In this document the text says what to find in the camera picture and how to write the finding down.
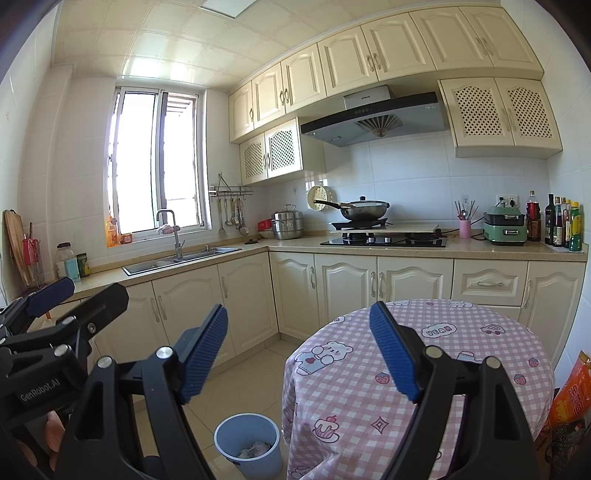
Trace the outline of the left human hand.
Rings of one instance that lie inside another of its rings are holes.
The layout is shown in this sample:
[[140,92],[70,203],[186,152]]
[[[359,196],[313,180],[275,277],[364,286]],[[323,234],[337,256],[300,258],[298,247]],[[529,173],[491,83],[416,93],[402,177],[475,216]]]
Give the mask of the left human hand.
[[34,467],[38,466],[36,453],[41,452],[42,464],[47,463],[54,471],[64,433],[60,417],[55,411],[50,411],[44,417],[25,423],[16,442]]

